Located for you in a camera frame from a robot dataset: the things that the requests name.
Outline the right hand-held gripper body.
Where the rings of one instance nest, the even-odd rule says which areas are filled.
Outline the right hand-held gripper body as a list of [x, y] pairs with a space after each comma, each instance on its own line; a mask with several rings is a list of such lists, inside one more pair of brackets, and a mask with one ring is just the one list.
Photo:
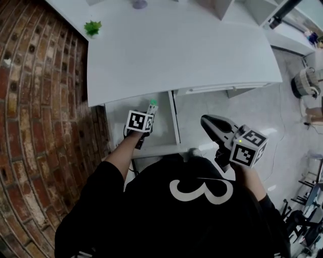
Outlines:
[[231, 163], [252, 168], [263, 156], [267, 142], [268, 137], [261, 132], [243, 125], [232, 136], [225, 136], [214, 160], [224, 172]]

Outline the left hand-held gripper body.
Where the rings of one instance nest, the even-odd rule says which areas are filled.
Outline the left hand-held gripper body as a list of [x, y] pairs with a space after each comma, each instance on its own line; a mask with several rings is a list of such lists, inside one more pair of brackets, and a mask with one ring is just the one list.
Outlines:
[[130, 110], [127, 118], [127, 122], [124, 126], [124, 138], [129, 136], [133, 132], [143, 133], [135, 149], [141, 149], [145, 137], [149, 136], [152, 132], [154, 115], [147, 114], [145, 112], [139, 112], [136, 110]]

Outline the green and white product box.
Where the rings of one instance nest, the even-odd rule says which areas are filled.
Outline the green and white product box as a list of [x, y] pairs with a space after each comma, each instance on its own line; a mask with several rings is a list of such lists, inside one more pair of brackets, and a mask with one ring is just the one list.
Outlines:
[[158, 110], [157, 101], [154, 99], [151, 99], [146, 113], [149, 115], [155, 115], [157, 110]]

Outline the deep white drawer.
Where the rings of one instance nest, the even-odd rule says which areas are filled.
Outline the deep white drawer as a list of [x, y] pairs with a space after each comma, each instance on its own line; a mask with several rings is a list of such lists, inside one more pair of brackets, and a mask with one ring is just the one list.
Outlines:
[[158, 106], [153, 120], [152, 133], [145, 138], [141, 149], [134, 151], [133, 158], [148, 158], [187, 151], [180, 141], [174, 95], [171, 91], [106, 103], [105, 110], [112, 150], [124, 139], [124, 126], [129, 111], [146, 111], [151, 100], [156, 100]]

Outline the person's left forearm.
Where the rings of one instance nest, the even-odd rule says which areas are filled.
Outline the person's left forearm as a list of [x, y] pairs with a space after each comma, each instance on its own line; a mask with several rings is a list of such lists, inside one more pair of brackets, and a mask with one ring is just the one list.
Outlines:
[[126, 180], [134, 149], [143, 136], [142, 132], [132, 131], [122, 142], [107, 156], [106, 162], [113, 164]]

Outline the person's right forearm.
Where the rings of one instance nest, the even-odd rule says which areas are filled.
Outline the person's right forearm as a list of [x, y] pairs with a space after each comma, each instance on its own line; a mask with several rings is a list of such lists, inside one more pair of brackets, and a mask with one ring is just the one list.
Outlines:
[[243, 167], [235, 163], [231, 163], [231, 167], [235, 172], [236, 181], [251, 190], [258, 201], [266, 197], [265, 188], [254, 168]]

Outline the white desk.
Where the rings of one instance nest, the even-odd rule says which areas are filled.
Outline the white desk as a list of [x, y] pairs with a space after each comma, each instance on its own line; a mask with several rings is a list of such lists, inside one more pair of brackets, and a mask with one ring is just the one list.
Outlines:
[[89, 106], [150, 93], [242, 83], [279, 83], [281, 73], [261, 27], [226, 23], [195, 0], [46, 0], [88, 37]]

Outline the person's black printed shirt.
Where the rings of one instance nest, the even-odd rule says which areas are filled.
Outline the person's black printed shirt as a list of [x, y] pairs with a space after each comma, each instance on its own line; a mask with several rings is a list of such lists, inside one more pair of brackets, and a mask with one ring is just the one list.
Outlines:
[[89, 176], [55, 236], [55, 258], [291, 258], [285, 223], [201, 157], [161, 159], [125, 183], [108, 162]]

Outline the small green potted plant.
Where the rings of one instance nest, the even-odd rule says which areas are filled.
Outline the small green potted plant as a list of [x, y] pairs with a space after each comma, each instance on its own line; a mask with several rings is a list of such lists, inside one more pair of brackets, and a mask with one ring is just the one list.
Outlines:
[[90, 20], [89, 22], [86, 22], [84, 24], [84, 30], [86, 32], [86, 35], [89, 37], [94, 37], [99, 34], [99, 30], [102, 27], [101, 21], [96, 22]]

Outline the white window ledge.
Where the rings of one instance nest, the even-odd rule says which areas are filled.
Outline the white window ledge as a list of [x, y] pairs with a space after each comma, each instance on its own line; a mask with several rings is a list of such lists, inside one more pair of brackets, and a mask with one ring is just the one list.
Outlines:
[[311, 32], [320, 33], [320, 28], [299, 8], [294, 8], [276, 28], [270, 28], [271, 20], [263, 26], [271, 46], [307, 56], [315, 52], [316, 47], [310, 43]]

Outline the white shelf unit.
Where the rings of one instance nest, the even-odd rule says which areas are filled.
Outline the white shelf unit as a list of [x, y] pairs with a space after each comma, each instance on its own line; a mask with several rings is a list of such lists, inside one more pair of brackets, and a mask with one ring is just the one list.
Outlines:
[[278, 0], [195, 0], [226, 23], [263, 27], [277, 12]]

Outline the colourful small items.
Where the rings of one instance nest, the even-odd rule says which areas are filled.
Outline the colourful small items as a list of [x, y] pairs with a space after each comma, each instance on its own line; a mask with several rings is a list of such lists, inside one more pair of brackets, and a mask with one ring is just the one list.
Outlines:
[[310, 30], [306, 30], [304, 36], [313, 47], [323, 48], [323, 36], [318, 36], [315, 32]]

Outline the black metal frame chair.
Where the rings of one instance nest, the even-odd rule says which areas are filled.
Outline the black metal frame chair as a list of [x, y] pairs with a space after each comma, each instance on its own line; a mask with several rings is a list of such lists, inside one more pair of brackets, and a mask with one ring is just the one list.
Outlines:
[[300, 189], [291, 201], [304, 207], [319, 207], [319, 195], [323, 192], [323, 154], [309, 151], [306, 155], [306, 169], [302, 174]]

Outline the black window frame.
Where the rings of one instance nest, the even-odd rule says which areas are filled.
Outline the black window frame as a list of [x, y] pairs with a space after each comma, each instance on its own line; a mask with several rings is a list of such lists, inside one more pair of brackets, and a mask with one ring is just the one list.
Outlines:
[[278, 27], [283, 18], [289, 14], [303, 0], [283, 0], [283, 5], [274, 13], [271, 18], [269, 27], [273, 30]]

